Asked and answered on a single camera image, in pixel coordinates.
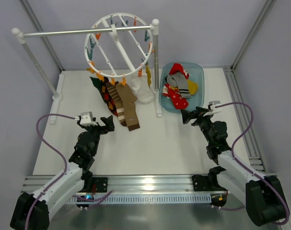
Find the blue plastic basin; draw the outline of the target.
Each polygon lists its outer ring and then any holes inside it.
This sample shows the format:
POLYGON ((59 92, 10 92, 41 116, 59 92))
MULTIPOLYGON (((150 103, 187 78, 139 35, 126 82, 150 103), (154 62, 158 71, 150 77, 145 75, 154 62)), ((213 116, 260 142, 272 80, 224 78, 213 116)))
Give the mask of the blue plastic basin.
POLYGON ((172 113, 194 110, 204 103, 204 71, 193 63, 169 63, 161 72, 159 103, 172 113))

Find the tan sock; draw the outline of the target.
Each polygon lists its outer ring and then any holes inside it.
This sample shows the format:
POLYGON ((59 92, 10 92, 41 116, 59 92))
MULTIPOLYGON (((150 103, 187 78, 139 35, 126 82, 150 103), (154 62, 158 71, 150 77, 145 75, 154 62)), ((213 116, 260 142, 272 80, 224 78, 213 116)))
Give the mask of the tan sock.
POLYGON ((135 105, 137 97, 134 95, 128 84, 123 85, 118 83, 116 85, 116 90, 123 102, 125 122, 127 124, 128 130, 133 131, 140 128, 135 105))

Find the orange clothes peg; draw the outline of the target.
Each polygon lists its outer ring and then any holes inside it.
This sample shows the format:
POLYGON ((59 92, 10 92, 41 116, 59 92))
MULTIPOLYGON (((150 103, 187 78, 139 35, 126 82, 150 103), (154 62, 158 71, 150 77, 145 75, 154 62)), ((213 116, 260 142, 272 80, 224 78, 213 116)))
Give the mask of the orange clothes peg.
POLYGON ((122 81, 119 82, 121 85, 126 86, 127 82, 126 82, 126 78, 123 77, 122 81))

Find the mustard yellow sock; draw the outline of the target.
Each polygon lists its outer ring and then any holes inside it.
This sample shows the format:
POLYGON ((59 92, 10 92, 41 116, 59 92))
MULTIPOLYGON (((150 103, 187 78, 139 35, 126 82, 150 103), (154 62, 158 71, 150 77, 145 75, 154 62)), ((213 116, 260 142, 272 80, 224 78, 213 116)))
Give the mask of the mustard yellow sock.
POLYGON ((146 63, 145 66, 146 66, 146 74, 147 74, 147 85, 151 89, 151 71, 150 71, 148 63, 146 63))

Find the white round clip hanger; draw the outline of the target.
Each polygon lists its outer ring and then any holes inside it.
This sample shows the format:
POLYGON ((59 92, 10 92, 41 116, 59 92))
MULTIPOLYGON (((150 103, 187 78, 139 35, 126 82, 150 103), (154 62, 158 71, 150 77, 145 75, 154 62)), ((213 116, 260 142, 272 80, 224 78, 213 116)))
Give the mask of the white round clip hanger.
POLYGON ((129 77, 137 74, 148 62, 150 55, 155 52, 155 48, 158 46, 158 35, 159 35, 159 20, 153 19, 151 24, 146 24, 144 20, 140 17, 129 14, 129 13, 113 13, 99 19, 91 28, 92 30, 87 34, 84 47, 86 47, 89 43, 89 39, 91 38, 93 42, 96 42, 94 50, 97 48, 99 52, 102 54, 107 66, 110 68, 110 73, 99 70, 98 67, 95 66, 92 60, 89 60, 86 54, 86 50, 84 48, 84 54, 86 61, 89 65, 88 68, 92 68, 97 77, 100 80, 103 80, 104 77, 122 79, 123 77, 129 77), (141 47, 140 42, 135 37, 135 33, 138 31, 145 32, 145 42, 148 43, 149 47, 144 49, 141 47), (139 49, 141 56, 143 59, 139 65, 135 65, 132 62, 132 58, 128 56, 128 53, 124 49, 121 41, 120 41, 120 32, 127 32, 128 35, 132 38, 132 43, 136 45, 139 49), (102 47, 102 34, 108 34, 111 37, 111 40, 114 42, 116 49, 120 53, 120 57, 124 61, 124 63, 128 67, 128 72, 126 73, 117 73, 115 67, 112 65, 110 58, 104 51, 102 47))

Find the brown striped sock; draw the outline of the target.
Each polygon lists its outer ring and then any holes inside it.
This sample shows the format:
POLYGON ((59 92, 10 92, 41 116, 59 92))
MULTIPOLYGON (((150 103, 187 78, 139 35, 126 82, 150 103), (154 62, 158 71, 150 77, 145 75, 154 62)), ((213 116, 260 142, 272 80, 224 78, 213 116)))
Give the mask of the brown striped sock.
POLYGON ((127 124, 126 124, 125 116, 124 116, 124 105, 116 90, 116 85, 113 85, 112 83, 108 82, 106 86, 107 86, 108 93, 115 104, 116 114, 119 119, 119 122, 122 126, 126 127, 127 124))

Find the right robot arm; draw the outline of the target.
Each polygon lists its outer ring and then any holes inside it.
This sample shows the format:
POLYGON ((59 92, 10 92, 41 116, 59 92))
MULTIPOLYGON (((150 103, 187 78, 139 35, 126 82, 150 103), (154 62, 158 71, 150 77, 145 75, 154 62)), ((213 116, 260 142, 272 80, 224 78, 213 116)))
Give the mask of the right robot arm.
POLYGON ((193 120, 208 145, 208 157, 217 164, 206 177, 205 188, 226 189, 241 201, 251 221, 257 226, 268 223, 284 225, 289 221, 290 211, 279 179, 266 176, 243 162, 234 152, 234 146, 227 143, 227 124, 212 122, 213 112, 219 104, 208 108, 196 107, 194 111, 181 110, 183 124, 193 120))

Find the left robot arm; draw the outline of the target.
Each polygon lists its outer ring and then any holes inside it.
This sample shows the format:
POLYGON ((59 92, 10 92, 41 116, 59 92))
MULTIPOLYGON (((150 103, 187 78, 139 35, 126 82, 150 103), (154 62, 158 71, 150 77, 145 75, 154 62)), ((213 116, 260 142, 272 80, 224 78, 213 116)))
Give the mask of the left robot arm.
POLYGON ((16 203, 10 227, 14 230, 46 230, 55 214, 78 192, 90 191, 94 184, 90 171, 102 135, 115 130, 113 117, 101 124, 85 112, 79 116, 57 115, 55 128, 37 132, 41 146, 35 168, 53 175, 31 193, 23 192, 16 203))

